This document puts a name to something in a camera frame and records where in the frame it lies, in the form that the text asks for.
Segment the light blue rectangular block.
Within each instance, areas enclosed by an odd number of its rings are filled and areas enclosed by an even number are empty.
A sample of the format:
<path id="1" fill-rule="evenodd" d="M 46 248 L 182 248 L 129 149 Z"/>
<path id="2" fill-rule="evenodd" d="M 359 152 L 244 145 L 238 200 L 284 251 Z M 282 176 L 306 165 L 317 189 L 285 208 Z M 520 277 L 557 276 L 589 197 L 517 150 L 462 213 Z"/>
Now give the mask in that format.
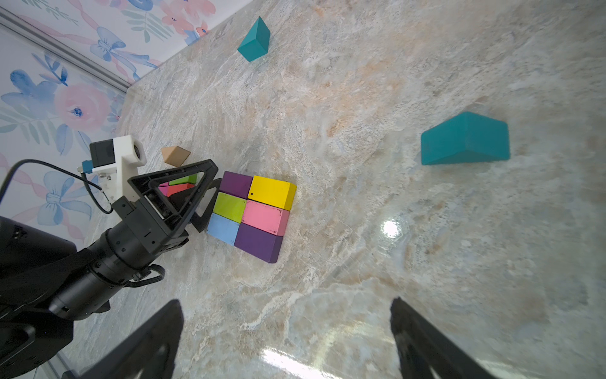
<path id="1" fill-rule="evenodd" d="M 216 213 L 211 215 L 207 233 L 229 246 L 235 244 L 240 224 Z"/>

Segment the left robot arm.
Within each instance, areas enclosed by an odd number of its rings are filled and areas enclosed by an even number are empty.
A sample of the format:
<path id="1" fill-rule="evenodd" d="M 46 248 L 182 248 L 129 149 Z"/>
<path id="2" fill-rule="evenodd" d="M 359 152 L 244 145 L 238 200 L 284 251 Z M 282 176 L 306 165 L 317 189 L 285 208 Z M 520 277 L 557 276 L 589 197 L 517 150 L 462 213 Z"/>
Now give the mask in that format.
<path id="1" fill-rule="evenodd" d="M 116 200 L 120 222 L 89 247 L 16 221 L 1 220 L 1 376 L 34 370 L 66 347 L 74 322 L 110 309 L 124 288 L 162 281 L 162 254 L 188 243 L 188 225 L 202 232 L 211 209 L 197 207 L 221 183 L 207 159 L 184 167 L 137 175 L 137 195 Z"/>

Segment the red rectangular block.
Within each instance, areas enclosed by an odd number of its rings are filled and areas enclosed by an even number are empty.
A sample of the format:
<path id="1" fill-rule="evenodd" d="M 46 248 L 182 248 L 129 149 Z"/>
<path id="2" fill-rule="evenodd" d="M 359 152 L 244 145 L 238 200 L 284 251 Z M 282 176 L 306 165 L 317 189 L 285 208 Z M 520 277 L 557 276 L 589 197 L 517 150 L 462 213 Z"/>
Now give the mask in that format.
<path id="1" fill-rule="evenodd" d="M 181 193 L 181 192 L 186 191 L 186 190 L 190 190 L 190 189 L 192 189 L 194 187 L 195 186 L 192 185 L 192 184 L 183 184 L 183 185 L 177 185 L 177 186 L 170 186 L 169 196 L 168 197 L 170 197 L 170 196 L 172 196 L 174 194 Z"/>

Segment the green rectangular block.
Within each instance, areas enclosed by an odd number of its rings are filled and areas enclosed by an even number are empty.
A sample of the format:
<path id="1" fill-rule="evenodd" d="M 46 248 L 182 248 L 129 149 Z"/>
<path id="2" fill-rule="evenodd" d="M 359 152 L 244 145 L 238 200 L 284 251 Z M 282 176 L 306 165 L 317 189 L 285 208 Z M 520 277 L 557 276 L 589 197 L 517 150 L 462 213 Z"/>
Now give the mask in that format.
<path id="1" fill-rule="evenodd" d="M 169 185 L 170 186 L 177 186 L 177 185 L 183 185 L 183 184 L 195 185 L 196 183 L 197 183 L 197 174 L 193 174 L 193 175 L 186 175 L 184 177 L 171 180 L 169 182 Z"/>

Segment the natural wood triangular block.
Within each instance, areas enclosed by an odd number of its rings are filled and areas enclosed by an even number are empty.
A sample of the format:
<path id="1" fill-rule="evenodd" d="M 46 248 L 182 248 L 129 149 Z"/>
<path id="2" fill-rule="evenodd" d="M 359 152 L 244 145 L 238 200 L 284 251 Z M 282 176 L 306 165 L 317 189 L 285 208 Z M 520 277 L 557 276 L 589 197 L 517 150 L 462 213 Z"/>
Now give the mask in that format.
<path id="1" fill-rule="evenodd" d="M 191 155 L 189 150 L 180 146 L 161 148 L 161 153 L 164 163 L 173 167 L 181 167 Z"/>

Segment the pink rectangular block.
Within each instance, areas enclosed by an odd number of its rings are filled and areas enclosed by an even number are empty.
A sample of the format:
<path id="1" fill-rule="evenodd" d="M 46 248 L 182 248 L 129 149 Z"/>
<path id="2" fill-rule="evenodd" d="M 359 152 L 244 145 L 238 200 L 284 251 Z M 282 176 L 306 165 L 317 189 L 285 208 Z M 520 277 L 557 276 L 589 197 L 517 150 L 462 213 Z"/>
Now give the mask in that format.
<path id="1" fill-rule="evenodd" d="M 276 236 L 284 236 L 290 212 L 252 200 L 246 201 L 242 223 Z"/>

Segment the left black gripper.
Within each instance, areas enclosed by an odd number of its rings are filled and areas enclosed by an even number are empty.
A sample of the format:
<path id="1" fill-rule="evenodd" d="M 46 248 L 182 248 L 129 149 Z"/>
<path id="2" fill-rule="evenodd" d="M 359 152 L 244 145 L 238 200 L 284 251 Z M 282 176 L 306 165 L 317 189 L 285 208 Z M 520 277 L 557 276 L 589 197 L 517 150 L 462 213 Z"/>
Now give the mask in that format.
<path id="1" fill-rule="evenodd" d="M 121 221 L 99 239 L 101 265 L 150 265 L 166 252 L 189 241 L 186 226 L 204 232 L 222 182 L 210 160 L 128 179 L 139 197 L 120 197 L 111 207 Z"/>

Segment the lime green small block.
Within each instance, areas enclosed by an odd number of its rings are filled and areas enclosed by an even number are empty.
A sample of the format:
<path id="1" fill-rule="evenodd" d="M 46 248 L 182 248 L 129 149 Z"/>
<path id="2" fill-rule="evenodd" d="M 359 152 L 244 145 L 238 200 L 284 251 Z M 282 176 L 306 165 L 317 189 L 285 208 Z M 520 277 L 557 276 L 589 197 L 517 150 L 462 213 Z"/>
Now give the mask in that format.
<path id="1" fill-rule="evenodd" d="M 213 213 L 241 224 L 247 200 L 219 192 Z"/>

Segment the magenta rectangular block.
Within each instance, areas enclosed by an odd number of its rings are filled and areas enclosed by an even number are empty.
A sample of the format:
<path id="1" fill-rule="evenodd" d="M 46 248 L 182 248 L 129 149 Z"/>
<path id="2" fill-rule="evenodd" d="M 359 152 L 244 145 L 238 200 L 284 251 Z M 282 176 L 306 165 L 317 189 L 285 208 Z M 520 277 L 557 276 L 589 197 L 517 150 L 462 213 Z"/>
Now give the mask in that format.
<path id="1" fill-rule="evenodd" d="M 165 197 L 169 196 L 169 189 L 170 189 L 170 185 L 168 183 L 162 183 L 162 184 L 159 185 L 159 191 Z"/>

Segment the dark purple small block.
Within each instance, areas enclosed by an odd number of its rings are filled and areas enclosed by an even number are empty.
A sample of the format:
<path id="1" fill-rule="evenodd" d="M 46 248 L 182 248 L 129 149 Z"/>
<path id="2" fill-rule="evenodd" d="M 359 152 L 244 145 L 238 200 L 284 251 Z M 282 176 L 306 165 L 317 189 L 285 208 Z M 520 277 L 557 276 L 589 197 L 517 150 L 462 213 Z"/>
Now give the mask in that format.
<path id="1" fill-rule="evenodd" d="M 225 171 L 219 186 L 219 191 L 234 197 L 247 199 L 252 181 L 252 176 Z"/>

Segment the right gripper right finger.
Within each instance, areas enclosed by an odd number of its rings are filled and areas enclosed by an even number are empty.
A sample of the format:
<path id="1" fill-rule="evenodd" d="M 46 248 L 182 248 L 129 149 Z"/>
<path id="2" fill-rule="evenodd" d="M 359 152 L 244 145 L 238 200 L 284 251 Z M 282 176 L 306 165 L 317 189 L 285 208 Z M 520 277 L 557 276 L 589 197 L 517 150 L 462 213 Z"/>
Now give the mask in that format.
<path id="1" fill-rule="evenodd" d="M 394 298 L 390 327 L 404 378 L 489 378 L 485 368 L 402 298 Z"/>

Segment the yellow small block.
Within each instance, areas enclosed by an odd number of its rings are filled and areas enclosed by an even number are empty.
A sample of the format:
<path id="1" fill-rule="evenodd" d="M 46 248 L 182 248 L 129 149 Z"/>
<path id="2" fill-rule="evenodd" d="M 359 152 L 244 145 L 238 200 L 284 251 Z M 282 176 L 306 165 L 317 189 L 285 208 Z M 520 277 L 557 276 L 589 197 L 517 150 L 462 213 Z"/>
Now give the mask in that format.
<path id="1" fill-rule="evenodd" d="M 249 188 L 248 199 L 290 211 L 296 190 L 297 186 L 293 183 L 255 175 Z"/>

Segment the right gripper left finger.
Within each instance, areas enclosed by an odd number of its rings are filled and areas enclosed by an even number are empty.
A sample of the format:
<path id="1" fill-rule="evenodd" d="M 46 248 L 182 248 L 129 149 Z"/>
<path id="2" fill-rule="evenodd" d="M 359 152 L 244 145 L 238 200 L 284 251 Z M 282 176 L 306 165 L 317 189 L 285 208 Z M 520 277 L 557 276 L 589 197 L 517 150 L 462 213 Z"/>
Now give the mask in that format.
<path id="1" fill-rule="evenodd" d="M 173 299 L 82 377 L 171 378 L 183 325 L 181 303 Z"/>

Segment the teal wedge block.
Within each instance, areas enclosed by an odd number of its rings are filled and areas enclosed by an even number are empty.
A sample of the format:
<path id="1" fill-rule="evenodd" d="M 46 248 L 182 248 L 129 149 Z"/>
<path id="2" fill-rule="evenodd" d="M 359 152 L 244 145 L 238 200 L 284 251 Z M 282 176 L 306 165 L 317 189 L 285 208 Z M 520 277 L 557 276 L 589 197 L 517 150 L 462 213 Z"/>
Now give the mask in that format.
<path id="1" fill-rule="evenodd" d="M 421 135 L 421 163 L 425 166 L 510 158 L 508 125 L 473 112 L 462 112 Z"/>

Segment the purple rectangular block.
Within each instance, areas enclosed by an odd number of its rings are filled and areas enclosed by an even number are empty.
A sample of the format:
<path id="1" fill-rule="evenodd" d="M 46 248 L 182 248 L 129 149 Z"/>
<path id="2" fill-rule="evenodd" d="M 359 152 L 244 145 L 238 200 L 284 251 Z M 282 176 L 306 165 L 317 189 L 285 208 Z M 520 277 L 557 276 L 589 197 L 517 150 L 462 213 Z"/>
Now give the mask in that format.
<path id="1" fill-rule="evenodd" d="M 235 247 L 269 264 L 279 258 L 283 237 L 264 232 L 248 224 L 240 224 Z"/>

